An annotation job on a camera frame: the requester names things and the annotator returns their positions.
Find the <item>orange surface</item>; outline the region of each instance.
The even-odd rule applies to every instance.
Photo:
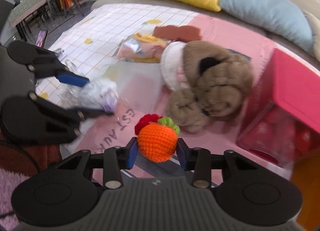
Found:
[[[291,181],[303,195],[297,222],[306,230],[313,231],[320,225],[320,154],[296,163]]]
[[[151,123],[138,134],[138,146],[141,154],[150,161],[159,163],[169,160],[177,146],[178,136],[168,127]]]

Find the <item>black nose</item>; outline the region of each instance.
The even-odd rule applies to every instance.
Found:
[[[214,57],[203,58],[199,64],[199,73],[202,75],[207,69],[218,65],[220,62],[217,61]]]

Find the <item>green crochet leaf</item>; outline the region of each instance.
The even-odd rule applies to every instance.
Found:
[[[169,117],[163,117],[158,119],[158,124],[163,126],[168,126],[172,128],[177,135],[180,134],[180,128],[172,121]]]

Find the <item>light blue pillow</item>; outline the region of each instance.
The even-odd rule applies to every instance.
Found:
[[[310,25],[289,0],[220,0],[219,5],[234,17],[282,35],[313,54]]]

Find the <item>pink box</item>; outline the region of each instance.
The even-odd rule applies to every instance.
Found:
[[[320,150],[320,77],[275,49],[249,97],[237,145],[278,166]]]

